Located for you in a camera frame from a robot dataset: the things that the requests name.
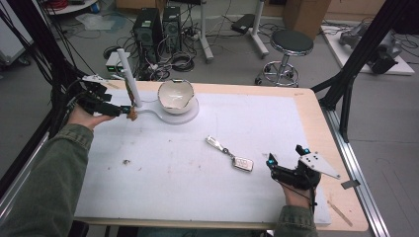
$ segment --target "wire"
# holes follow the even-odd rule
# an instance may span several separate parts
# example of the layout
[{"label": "wire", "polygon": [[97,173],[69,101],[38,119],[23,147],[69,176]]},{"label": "wire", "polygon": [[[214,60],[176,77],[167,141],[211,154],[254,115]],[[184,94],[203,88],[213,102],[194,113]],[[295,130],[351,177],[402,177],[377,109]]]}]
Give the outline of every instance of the wire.
[{"label": "wire", "polygon": [[[231,7],[231,0],[228,2],[228,7],[227,7],[227,10],[225,11],[224,16],[227,16],[227,13],[228,13],[228,11],[230,10],[230,7]],[[222,26],[224,25],[224,21],[225,21],[225,18],[223,18],[223,19],[222,19],[221,27],[220,27],[220,28],[219,28],[219,30],[218,30],[218,35],[219,35],[219,31],[221,31]],[[212,42],[212,43],[215,43],[215,42],[216,42],[216,39],[218,39],[218,37],[215,37],[215,39],[213,40],[213,42]]]}]

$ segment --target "gray floor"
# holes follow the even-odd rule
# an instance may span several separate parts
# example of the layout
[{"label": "gray floor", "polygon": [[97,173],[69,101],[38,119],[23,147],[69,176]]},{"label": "gray floor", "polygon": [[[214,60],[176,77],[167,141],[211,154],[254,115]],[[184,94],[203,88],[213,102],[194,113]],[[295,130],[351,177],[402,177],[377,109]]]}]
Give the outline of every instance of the gray floor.
[{"label": "gray floor", "polygon": [[[238,5],[237,2],[233,1],[227,15],[252,12],[253,3]],[[209,30],[210,26],[222,21],[222,18],[213,16],[225,14],[227,3],[221,0],[209,1]],[[60,20],[64,26],[69,26],[75,23],[71,20],[72,17]],[[104,49],[115,45],[119,38],[129,36],[128,31],[131,28],[131,22],[125,18],[112,16],[112,19],[118,20],[119,29],[100,33],[84,32],[81,26],[77,26],[72,27],[77,36],[70,38],[93,70],[105,78],[109,77],[109,73],[104,66]],[[281,19],[264,18],[262,21],[268,22],[279,25],[282,23]],[[224,22],[223,28],[229,28],[227,21]],[[269,41],[264,36],[261,36],[261,39]],[[203,52],[198,50],[194,59],[195,69],[187,73],[173,71],[171,78],[180,77],[193,83],[253,85],[256,75],[265,63],[282,57],[267,44],[271,53],[265,59],[261,59],[249,36],[230,39],[209,38],[209,43],[214,41],[214,45],[211,46],[213,63],[206,64]],[[291,63],[301,75],[302,88],[317,85],[340,70],[323,36],[318,36],[314,43],[314,50],[310,55],[291,59]],[[412,52],[419,54],[418,49],[412,49]],[[419,62],[418,57],[407,52],[403,51],[401,56],[406,61]],[[76,60],[82,70],[89,72],[81,60]],[[419,70],[418,64],[410,65],[415,71]],[[0,72],[0,75],[3,76],[0,79],[0,100],[3,103],[0,107],[2,176],[49,110],[49,86],[35,65],[14,64],[6,71]],[[415,183],[419,180],[419,159],[416,157],[419,153],[418,90],[417,73],[413,76],[361,73],[354,84],[349,138],[391,236],[417,236],[419,232],[419,188]],[[318,93],[318,98],[325,92]],[[92,226],[89,236],[103,236],[104,232],[104,227]],[[373,236],[370,231],[321,232],[320,235]]]}]

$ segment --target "electronic device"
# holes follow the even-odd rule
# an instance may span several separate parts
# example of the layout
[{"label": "electronic device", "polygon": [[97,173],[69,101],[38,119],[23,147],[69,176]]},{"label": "electronic device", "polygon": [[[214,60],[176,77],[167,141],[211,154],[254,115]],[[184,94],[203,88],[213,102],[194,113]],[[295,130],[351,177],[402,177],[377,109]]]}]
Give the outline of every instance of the electronic device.
[{"label": "electronic device", "polygon": [[[370,23],[360,23],[352,30],[342,33],[339,37],[339,43],[341,45],[347,44],[351,49],[354,49],[369,26]],[[393,37],[391,33],[387,33],[367,62],[367,65],[373,73],[383,74],[398,63],[394,58],[398,56],[401,51],[401,41]]]},{"label": "electronic device", "polygon": [[141,8],[132,27],[141,64],[157,63],[163,50],[163,32],[157,8]]},{"label": "electronic device", "polygon": [[237,22],[231,25],[231,29],[235,32],[239,32],[241,34],[246,34],[249,28],[253,27],[253,22],[255,21],[254,14],[246,14],[241,17]]},{"label": "electronic device", "polygon": [[[129,57],[130,53],[125,52],[126,57]],[[109,56],[108,61],[106,62],[106,68],[109,72],[122,72],[124,67],[121,64],[120,57],[117,52],[112,52]]]},{"label": "electronic device", "polygon": [[163,12],[162,25],[164,38],[166,39],[166,52],[174,53],[177,51],[182,51],[180,7],[165,7]]}]

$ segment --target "black metal frame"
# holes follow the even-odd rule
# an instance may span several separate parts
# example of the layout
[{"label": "black metal frame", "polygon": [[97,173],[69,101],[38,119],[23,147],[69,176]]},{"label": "black metal frame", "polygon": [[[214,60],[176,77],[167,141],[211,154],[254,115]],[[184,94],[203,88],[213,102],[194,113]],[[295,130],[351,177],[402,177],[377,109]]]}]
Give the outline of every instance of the black metal frame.
[{"label": "black metal frame", "polygon": [[349,142],[348,121],[354,81],[382,39],[402,16],[409,1],[386,0],[342,70],[329,80],[311,88],[314,93],[317,93],[330,87],[326,95],[319,100],[320,106],[328,111],[334,111],[336,104],[343,97],[339,131],[347,143]]}]

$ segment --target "keychain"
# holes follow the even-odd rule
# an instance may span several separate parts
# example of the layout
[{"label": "keychain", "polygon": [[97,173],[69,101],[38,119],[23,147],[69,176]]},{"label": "keychain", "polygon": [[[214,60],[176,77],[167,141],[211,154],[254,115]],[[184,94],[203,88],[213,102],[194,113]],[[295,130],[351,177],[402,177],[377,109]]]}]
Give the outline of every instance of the keychain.
[{"label": "keychain", "polygon": [[247,172],[251,172],[253,169],[253,161],[249,160],[249,159],[245,159],[245,158],[241,158],[241,157],[237,157],[233,154],[231,154],[227,148],[224,148],[223,146],[221,146],[221,144],[215,140],[215,138],[208,136],[206,139],[207,143],[209,143],[209,145],[215,147],[216,149],[220,150],[222,153],[227,154],[228,156],[231,157],[231,161],[233,162],[233,166],[237,169],[243,170],[243,171],[247,171]]}]

